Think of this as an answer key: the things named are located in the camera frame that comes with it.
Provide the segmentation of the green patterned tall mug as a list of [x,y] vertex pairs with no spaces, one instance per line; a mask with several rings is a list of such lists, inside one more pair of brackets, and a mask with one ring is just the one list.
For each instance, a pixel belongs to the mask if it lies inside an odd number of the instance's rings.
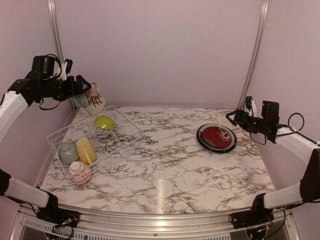
[[96,82],[90,84],[89,90],[74,96],[74,99],[89,115],[94,116],[103,110],[106,99],[100,94],[100,88]]

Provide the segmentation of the lime green bowl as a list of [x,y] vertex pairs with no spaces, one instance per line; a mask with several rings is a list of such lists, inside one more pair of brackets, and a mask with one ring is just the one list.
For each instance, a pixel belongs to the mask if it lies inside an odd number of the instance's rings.
[[104,115],[98,116],[94,121],[94,125],[98,128],[110,131],[114,130],[115,127],[114,121],[110,117]]

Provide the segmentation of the yellow mug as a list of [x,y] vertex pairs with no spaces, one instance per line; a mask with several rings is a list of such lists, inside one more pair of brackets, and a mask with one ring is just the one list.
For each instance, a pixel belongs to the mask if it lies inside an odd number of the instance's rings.
[[76,149],[80,160],[88,165],[97,158],[95,148],[87,138],[80,138],[76,143]]

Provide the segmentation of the pale green cup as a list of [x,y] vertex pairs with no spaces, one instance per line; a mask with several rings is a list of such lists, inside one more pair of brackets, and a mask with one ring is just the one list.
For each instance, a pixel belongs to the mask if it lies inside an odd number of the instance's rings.
[[63,164],[69,165],[79,159],[77,147],[72,142],[63,143],[58,152],[58,156]]

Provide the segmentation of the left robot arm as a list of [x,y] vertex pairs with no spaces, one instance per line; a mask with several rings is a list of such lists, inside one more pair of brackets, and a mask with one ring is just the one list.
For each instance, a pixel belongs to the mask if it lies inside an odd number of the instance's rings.
[[[91,84],[82,75],[70,75],[72,64],[70,59],[61,62],[53,53],[33,58],[30,72],[26,77],[15,80],[0,101],[2,141],[22,121],[32,104],[42,105],[45,99],[60,104],[91,89]],[[63,211],[58,207],[58,198],[54,194],[23,182],[4,170],[0,171],[0,195],[38,207],[38,212],[53,223],[63,219]]]

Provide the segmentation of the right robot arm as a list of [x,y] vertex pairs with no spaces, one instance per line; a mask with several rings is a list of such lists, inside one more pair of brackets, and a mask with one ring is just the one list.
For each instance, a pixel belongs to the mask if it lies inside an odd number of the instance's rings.
[[266,142],[285,149],[305,165],[298,183],[255,197],[250,210],[246,212],[252,224],[260,223],[274,209],[320,202],[320,144],[302,134],[301,128],[295,128],[288,122],[280,123],[278,102],[264,100],[261,116],[257,117],[255,103],[248,96],[243,108],[231,111],[225,117],[249,134],[263,135]]

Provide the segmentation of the pink white small bowl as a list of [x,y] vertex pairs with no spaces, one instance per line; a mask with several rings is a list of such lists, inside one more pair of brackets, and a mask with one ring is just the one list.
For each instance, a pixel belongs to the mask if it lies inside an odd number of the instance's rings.
[[70,181],[73,185],[78,186],[86,183],[92,174],[89,165],[83,161],[74,161],[68,168]]

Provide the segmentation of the left aluminium frame post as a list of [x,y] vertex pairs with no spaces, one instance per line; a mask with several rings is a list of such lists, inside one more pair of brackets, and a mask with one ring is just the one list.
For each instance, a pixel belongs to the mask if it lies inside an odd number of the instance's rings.
[[61,42],[60,30],[59,30],[56,1],[48,0],[47,5],[48,5],[48,13],[49,13],[51,30],[53,34],[55,52],[60,62],[62,63],[64,61],[64,54],[63,54],[63,47]]

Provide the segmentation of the aluminium frame post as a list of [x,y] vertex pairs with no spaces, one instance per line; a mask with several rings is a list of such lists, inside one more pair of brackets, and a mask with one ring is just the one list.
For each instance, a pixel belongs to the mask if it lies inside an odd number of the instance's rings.
[[252,51],[251,59],[249,62],[249,67],[248,67],[248,70],[246,73],[242,92],[240,94],[240,98],[238,101],[238,105],[237,105],[238,109],[242,108],[243,103],[245,102],[245,98],[248,95],[248,92],[250,90],[250,86],[253,82],[255,69],[257,66],[258,59],[259,59],[259,54],[260,54],[260,51],[261,51],[261,48],[263,45],[263,39],[264,39],[264,35],[265,35],[265,30],[266,30],[269,5],[270,5],[269,0],[262,0],[261,1],[259,20],[258,20],[256,36],[255,36],[254,45],[253,45],[253,51]]
[[56,1],[48,0],[47,5],[48,5],[48,13],[49,13],[51,30],[53,34],[55,52],[60,62],[62,63],[64,61],[64,54],[63,54],[63,47],[61,42],[60,30],[59,30]]

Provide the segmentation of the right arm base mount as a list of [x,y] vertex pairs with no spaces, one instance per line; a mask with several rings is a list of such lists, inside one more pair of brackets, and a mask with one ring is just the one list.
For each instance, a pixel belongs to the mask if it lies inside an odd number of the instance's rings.
[[273,224],[273,209],[265,207],[264,196],[265,193],[257,195],[249,210],[234,212],[228,217],[228,221],[233,225],[234,229],[264,224],[264,226],[246,230],[247,237],[250,240],[263,240]]

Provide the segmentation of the right aluminium frame post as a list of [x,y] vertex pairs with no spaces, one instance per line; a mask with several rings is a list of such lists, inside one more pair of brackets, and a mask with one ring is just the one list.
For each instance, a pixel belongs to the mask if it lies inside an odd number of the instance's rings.
[[265,35],[265,30],[266,30],[269,5],[270,5],[269,0],[262,0],[261,1],[259,20],[258,20],[256,36],[255,36],[254,45],[253,45],[253,51],[252,51],[251,59],[249,62],[249,67],[248,67],[248,70],[246,73],[242,92],[240,94],[240,98],[238,101],[238,105],[237,105],[238,109],[242,108],[243,103],[245,102],[245,98],[248,95],[248,92],[250,90],[250,86],[253,82],[255,69],[257,66],[258,59],[259,59],[259,54],[260,54],[260,51],[261,51],[261,48],[263,45],[263,39],[264,39],[264,35]]

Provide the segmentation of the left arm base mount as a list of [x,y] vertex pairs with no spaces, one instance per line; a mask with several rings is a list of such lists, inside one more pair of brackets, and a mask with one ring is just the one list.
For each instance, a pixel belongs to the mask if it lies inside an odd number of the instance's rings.
[[74,230],[78,225],[80,213],[78,211],[60,208],[57,202],[48,202],[45,207],[39,207],[36,217],[40,220],[53,223],[53,230],[69,227],[71,232],[69,236],[62,235],[63,240],[71,240],[74,236]]

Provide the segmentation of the front aluminium rail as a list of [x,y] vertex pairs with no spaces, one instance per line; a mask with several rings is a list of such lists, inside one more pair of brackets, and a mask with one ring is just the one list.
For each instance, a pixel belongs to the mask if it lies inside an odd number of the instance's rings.
[[47,236],[62,240],[248,240],[266,231],[267,240],[299,240],[297,225],[290,210],[273,212],[274,220],[248,228],[235,229],[232,210],[207,213],[149,214],[94,210],[61,205],[77,211],[77,227],[54,229],[54,224],[36,218],[28,205],[18,209],[10,240],[41,240]]

